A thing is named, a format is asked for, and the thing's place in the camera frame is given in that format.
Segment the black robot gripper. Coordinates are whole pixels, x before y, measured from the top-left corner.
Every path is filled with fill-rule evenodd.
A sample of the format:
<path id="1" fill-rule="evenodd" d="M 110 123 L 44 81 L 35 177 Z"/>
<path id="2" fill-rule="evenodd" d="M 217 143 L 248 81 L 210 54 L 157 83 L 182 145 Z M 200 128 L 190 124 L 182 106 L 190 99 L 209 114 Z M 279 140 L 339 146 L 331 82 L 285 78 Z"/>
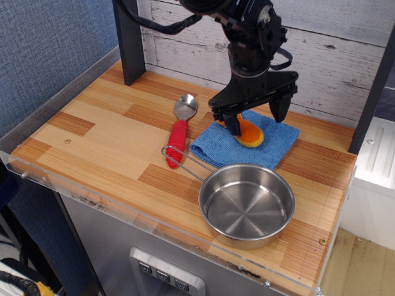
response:
<path id="1" fill-rule="evenodd" d="M 268 104 L 277 123 L 285 118 L 297 93 L 297 72 L 263 72 L 243 77 L 232 74 L 228 85 L 209 101 L 215 120 L 223 120 L 233 136 L 241 135 L 237 114 Z"/>

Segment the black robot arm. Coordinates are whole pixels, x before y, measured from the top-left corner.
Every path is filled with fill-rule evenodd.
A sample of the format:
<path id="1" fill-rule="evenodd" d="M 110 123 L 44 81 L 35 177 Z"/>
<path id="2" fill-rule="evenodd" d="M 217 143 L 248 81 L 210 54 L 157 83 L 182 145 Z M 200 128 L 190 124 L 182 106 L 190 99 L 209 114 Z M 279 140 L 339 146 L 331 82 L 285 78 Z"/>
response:
<path id="1" fill-rule="evenodd" d="M 276 122 L 286 118 L 297 93 L 298 74 L 285 70 L 293 57 L 281 48 L 287 29 L 271 1 L 181 1 L 192 15 L 167 26 L 140 17 L 123 1 L 117 4 L 132 22 L 166 35 L 178 34 L 205 15 L 221 24 L 230 42 L 231 79 L 209 101 L 209 107 L 214 119 L 223 122 L 232 135 L 242 133 L 238 114 L 263 104 L 269 105 Z"/>

